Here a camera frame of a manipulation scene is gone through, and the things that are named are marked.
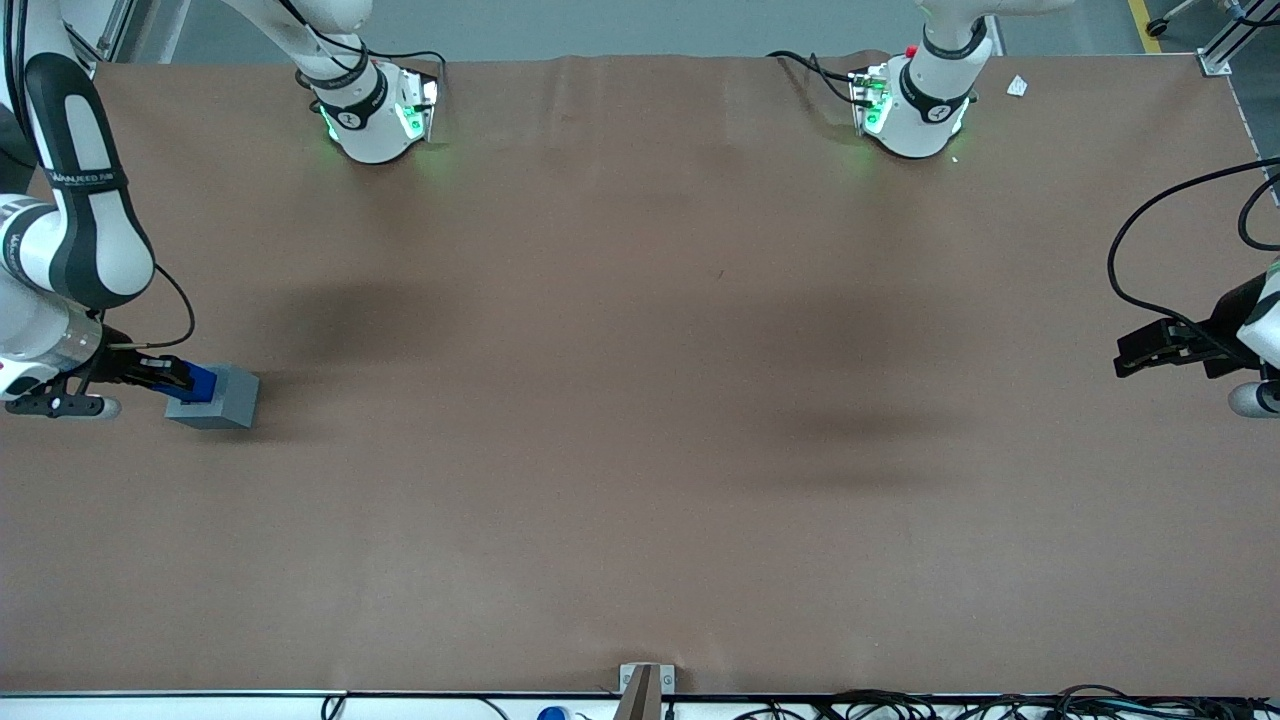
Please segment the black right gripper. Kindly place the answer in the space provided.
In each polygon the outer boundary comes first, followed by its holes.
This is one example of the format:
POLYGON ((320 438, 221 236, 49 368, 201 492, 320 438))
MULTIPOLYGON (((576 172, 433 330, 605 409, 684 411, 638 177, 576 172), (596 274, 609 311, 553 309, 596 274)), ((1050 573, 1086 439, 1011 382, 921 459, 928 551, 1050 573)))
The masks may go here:
POLYGON ((78 389, 87 389, 92 383, 125 383, 165 395, 192 395, 197 389, 188 363, 172 355, 138 354, 132 345, 127 333, 104 327, 92 357, 74 370, 78 389))

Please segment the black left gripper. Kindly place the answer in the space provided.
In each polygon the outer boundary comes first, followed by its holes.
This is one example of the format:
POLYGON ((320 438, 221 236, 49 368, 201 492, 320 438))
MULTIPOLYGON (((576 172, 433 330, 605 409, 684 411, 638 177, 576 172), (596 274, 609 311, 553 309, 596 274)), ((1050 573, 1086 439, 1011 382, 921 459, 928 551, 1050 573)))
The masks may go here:
POLYGON ((1244 370, 1258 372, 1260 379, 1267 380, 1268 361, 1238 337, 1242 328, 1260 323, 1268 313, 1267 282, 1268 275, 1262 273, 1229 291, 1202 323, 1212 337, 1231 348, 1239 359, 1230 359, 1224 351, 1217 351, 1216 355, 1199 352, 1203 342, 1187 323, 1160 318, 1117 340, 1117 356, 1114 359, 1116 378, 1125 379, 1157 366, 1203 363, 1204 375, 1211 380, 1244 370))

